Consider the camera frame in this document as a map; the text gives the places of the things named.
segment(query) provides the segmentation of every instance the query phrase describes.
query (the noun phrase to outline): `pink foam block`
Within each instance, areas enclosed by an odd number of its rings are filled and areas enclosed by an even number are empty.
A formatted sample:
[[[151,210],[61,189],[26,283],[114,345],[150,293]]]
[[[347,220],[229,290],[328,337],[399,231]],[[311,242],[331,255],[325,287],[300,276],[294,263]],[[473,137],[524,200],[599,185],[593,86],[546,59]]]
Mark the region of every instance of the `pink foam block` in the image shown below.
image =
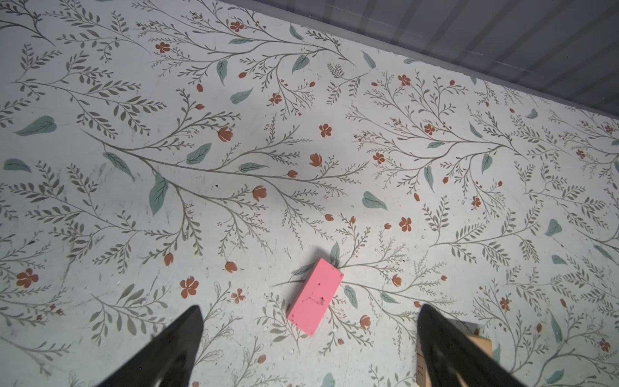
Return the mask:
[[[303,332],[314,336],[342,279],[344,275],[339,270],[324,259],[319,259],[288,311],[288,320]]]

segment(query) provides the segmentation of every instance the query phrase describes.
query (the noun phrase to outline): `floral patterned surface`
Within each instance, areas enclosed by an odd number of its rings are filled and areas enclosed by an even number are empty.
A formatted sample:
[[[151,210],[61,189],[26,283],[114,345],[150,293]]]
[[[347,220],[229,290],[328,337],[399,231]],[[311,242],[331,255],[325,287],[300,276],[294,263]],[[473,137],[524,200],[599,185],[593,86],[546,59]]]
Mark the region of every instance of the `floral patterned surface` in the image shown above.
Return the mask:
[[[616,120],[221,2],[0,11],[0,384],[96,383],[198,304],[193,387],[411,386],[431,303],[529,386],[616,385]]]

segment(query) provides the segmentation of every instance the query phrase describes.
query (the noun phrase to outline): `green leaf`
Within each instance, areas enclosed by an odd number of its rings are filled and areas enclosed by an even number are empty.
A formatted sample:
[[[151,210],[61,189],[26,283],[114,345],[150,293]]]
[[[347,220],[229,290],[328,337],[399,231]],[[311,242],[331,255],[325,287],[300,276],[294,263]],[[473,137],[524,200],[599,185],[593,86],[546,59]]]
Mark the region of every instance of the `green leaf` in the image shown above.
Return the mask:
[[[20,159],[8,159],[4,162],[5,171],[26,171],[32,173],[30,167]]]
[[[231,43],[233,45],[242,45],[243,43],[249,43],[251,41],[252,39],[236,38],[236,39],[230,40],[228,43]]]
[[[393,297],[391,297],[390,295],[388,295],[387,293],[381,293],[381,298],[385,301],[385,302],[389,302],[389,303],[399,303],[398,301],[395,301],[393,299]]]
[[[535,109],[531,109],[531,112],[529,113],[528,116],[526,116],[527,118],[533,119],[533,118],[537,118],[537,110]]]
[[[363,199],[361,199],[361,202],[366,208],[382,208],[385,210],[387,209],[387,205],[382,200],[372,195],[372,193],[369,191],[365,191],[363,193]]]
[[[593,248],[596,249],[597,251],[599,251],[600,253],[602,253],[602,255],[608,259],[610,259],[611,261],[613,261],[614,264],[617,264],[617,262],[615,262],[615,260],[613,259],[613,257],[608,253],[608,251],[604,250],[601,246],[598,245],[593,245]]]
[[[333,375],[331,375],[331,372],[324,376],[320,387],[335,387],[335,379],[333,379]]]
[[[428,184],[430,185],[430,189],[432,189],[432,192],[434,192],[434,188],[432,187],[432,184],[434,184],[434,178],[432,177],[432,167],[431,166],[427,166],[423,169],[423,176],[425,176],[426,181],[428,182]]]
[[[165,193],[168,191],[168,181],[161,176],[161,173],[157,172],[155,175],[155,185],[150,189],[149,202],[150,210],[153,212],[153,216],[163,206],[163,200],[165,199]]]
[[[359,304],[357,302],[357,294],[355,293],[355,289],[353,289],[350,285],[346,285],[344,287],[344,294],[348,297],[350,304],[355,307],[355,309],[358,309]]]
[[[376,62],[374,62],[372,57],[370,55],[367,55],[364,51],[361,52],[363,53],[363,59],[365,59],[370,69],[376,68]]]
[[[559,222],[555,219],[550,219],[550,222],[548,223],[548,231],[546,231],[545,234],[552,237],[554,234],[560,233],[561,231],[563,231],[563,229],[561,228]]]
[[[120,157],[118,157],[117,155],[115,155],[114,153],[111,153],[111,152],[104,152],[103,153],[103,157],[105,157],[106,159],[111,161],[112,165],[114,165],[114,167],[120,169],[121,171],[125,172],[127,175],[131,176],[133,181],[136,180],[133,177],[133,174],[131,173],[131,170],[129,169],[127,164]]]
[[[290,24],[290,34],[299,40],[303,40],[303,37],[299,35],[299,33],[297,32],[297,30],[295,30],[294,27],[292,27],[292,24]]]
[[[435,141],[428,144],[428,149],[430,148],[438,148],[439,146],[445,145],[442,141]]]
[[[290,272],[293,276],[300,276],[302,274],[307,273],[312,267],[314,267],[314,264],[311,263],[309,265],[305,265],[305,266],[301,266],[299,267],[297,270],[294,270],[292,272]]]
[[[297,61],[295,62],[295,64],[292,66],[292,72],[295,72],[297,70],[304,68],[310,63],[309,61],[310,59],[307,57],[307,55],[300,55],[297,58]]]
[[[250,171],[255,171],[260,168],[268,168],[266,165],[256,164],[256,163],[243,163],[238,166],[238,170],[241,173],[248,173]]]
[[[338,267],[340,266],[340,245],[335,243],[331,248],[331,254],[329,254],[329,260],[331,261],[331,266]]]
[[[201,162],[202,160],[204,160],[204,157],[210,151],[210,145],[211,145],[210,142],[208,144],[204,144],[203,146],[200,146],[198,149],[188,154],[187,164],[197,164]]]
[[[469,125],[470,125],[471,133],[473,133],[474,135],[476,135],[479,138],[483,138],[483,136],[481,134],[479,134],[479,132],[477,131],[477,129],[475,129],[475,126],[473,126],[472,123],[469,123]]]
[[[552,256],[552,263],[554,263],[556,265],[559,265],[559,264],[567,265],[568,264],[563,258],[561,258],[558,255],[553,255]]]
[[[54,123],[54,119],[50,116],[42,116],[15,133],[20,136],[30,136],[31,134],[51,133],[55,130],[56,124]]]
[[[234,93],[232,95],[232,97],[230,97],[230,101],[232,101],[232,103],[234,103],[235,105],[237,103],[245,101],[247,99],[247,97],[251,94],[252,90],[254,90],[253,87],[251,89],[249,89],[249,90],[244,91],[244,92]]]
[[[550,325],[552,326],[552,331],[555,333],[555,341],[559,344],[563,341],[563,332],[561,332],[561,327],[559,326],[559,323],[556,322],[555,316],[552,312],[550,312],[550,318]]]
[[[482,159],[482,173],[486,169],[490,168],[490,165],[492,165],[492,156],[486,153],[483,155]]]
[[[563,370],[555,371],[552,375],[548,377],[548,379],[546,379],[546,383],[556,383],[561,379],[563,379]]]
[[[225,85],[223,83],[223,79],[226,78],[226,75],[228,75],[228,61],[223,60],[217,62],[217,74],[219,74],[219,79],[222,81],[222,85]]]

